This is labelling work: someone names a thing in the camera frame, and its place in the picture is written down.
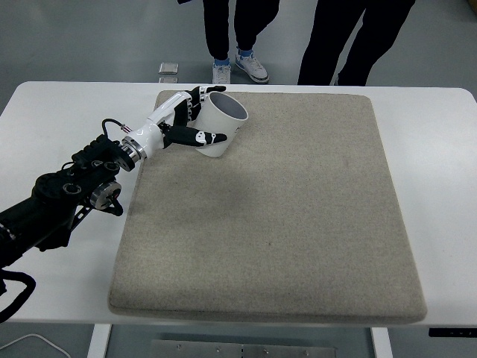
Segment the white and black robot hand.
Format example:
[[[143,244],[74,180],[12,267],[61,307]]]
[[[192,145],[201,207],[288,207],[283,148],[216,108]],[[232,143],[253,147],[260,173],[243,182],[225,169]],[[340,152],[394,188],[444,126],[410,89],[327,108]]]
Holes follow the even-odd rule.
[[[146,124],[130,134],[130,141],[137,144],[140,157],[147,158],[171,144],[202,147],[223,142],[225,134],[213,134],[191,127],[208,95],[223,92],[225,86],[195,87],[176,92],[160,104],[146,119]]]

